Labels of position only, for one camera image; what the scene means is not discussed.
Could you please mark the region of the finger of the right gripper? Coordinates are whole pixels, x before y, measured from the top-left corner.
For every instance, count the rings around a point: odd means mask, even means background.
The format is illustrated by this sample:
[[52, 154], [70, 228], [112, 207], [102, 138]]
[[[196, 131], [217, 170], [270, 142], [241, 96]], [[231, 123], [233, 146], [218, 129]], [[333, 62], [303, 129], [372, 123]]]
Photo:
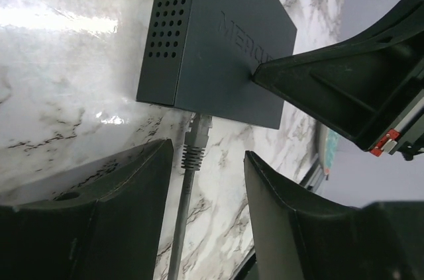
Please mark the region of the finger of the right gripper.
[[255, 84], [374, 156], [423, 153], [423, 0], [337, 44], [259, 65]]

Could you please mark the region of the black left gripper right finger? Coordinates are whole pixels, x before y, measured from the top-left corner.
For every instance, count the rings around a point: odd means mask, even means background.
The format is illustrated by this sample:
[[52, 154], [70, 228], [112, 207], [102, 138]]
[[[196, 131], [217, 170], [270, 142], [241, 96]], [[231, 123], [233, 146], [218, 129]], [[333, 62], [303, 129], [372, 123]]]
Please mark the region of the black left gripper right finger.
[[423, 203], [325, 199], [252, 151], [244, 177], [261, 279], [422, 279]]

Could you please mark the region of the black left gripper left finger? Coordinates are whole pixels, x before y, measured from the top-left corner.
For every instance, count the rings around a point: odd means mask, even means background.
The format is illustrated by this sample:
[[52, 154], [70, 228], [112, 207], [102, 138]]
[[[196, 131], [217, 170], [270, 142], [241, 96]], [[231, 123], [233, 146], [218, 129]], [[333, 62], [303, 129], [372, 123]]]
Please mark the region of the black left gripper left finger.
[[155, 140], [54, 200], [2, 206], [1, 278], [151, 279], [173, 154], [171, 140]]

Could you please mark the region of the dark grey network switch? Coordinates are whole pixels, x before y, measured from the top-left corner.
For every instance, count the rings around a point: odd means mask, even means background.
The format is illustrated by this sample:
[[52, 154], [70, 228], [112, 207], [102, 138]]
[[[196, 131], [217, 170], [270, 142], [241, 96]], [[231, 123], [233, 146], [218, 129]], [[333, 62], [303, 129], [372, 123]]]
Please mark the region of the dark grey network switch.
[[296, 32], [280, 0], [154, 0], [136, 99], [277, 129], [284, 102], [251, 77]]

